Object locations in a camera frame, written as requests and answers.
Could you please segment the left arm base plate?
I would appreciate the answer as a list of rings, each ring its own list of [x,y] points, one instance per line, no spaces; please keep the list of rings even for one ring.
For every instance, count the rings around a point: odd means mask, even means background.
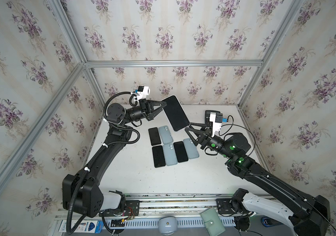
[[[107,209],[103,212],[104,217],[129,217],[139,216],[140,201],[139,200],[126,200],[124,206],[117,209]]]

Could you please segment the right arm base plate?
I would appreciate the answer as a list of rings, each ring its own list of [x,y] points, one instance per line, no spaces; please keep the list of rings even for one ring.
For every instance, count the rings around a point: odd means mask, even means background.
[[[251,214],[242,204],[241,200],[234,198],[216,199],[217,211],[220,215]]]

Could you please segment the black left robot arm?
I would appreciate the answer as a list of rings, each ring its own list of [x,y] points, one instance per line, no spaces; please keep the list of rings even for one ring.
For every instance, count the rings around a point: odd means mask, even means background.
[[[121,95],[137,96],[136,92],[124,91],[110,97],[104,105],[103,117],[109,124],[107,136],[85,166],[75,175],[67,175],[63,182],[63,207],[68,211],[66,232],[71,235],[85,217],[93,218],[101,211],[104,195],[100,190],[102,177],[115,156],[126,146],[139,141],[140,132],[135,122],[152,121],[167,103],[164,101],[140,99],[126,109],[112,101]]]

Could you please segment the light blue phone case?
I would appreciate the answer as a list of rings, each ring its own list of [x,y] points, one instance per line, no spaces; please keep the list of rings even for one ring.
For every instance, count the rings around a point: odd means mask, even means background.
[[[163,152],[165,157],[165,162],[167,166],[173,166],[178,164],[176,152],[173,144],[163,145]]]

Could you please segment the black phone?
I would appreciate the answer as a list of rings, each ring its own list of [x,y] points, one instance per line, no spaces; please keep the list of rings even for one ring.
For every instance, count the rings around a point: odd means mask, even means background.
[[[150,137],[150,143],[152,146],[160,145],[161,139],[159,135],[159,130],[157,127],[153,127],[148,129],[149,137]]]
[[[190,125],[190,121],[175,95],[165,98],[163,102],[166,103],[163,110],[173,128],[173,131],[178,132]]]

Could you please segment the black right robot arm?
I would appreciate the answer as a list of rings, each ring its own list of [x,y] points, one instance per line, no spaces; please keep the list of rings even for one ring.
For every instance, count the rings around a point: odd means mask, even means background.
[[[240,188],[230,199],[233,213],[263,214],[290,227],[298,236],[326,235],[332,225],[330,203],[326,198],[313,197],[269,173],[247,155],[251,146],[242,133],[234,132],[230,137],[221,138],[205,124],[198,124],[199,130],[194,129],[194,125],[185,128],[185,132],[195,146],[227,158],[225,165],[232,175],[253,183],[275,198],[271,201]]]

